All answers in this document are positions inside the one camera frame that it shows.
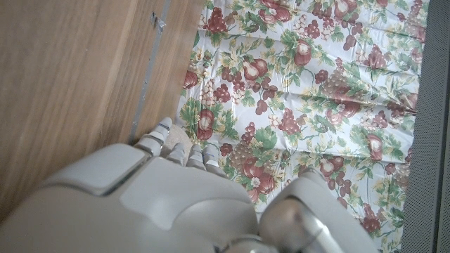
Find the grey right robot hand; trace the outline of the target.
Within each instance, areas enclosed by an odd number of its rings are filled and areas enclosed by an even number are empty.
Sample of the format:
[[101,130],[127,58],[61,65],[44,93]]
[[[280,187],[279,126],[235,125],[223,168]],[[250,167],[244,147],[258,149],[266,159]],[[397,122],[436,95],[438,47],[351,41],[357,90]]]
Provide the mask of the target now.
[[47,178],[1,224],[2,252],[375,252],[313,169],[257,214],[213,147],[177,143],[172,121]]

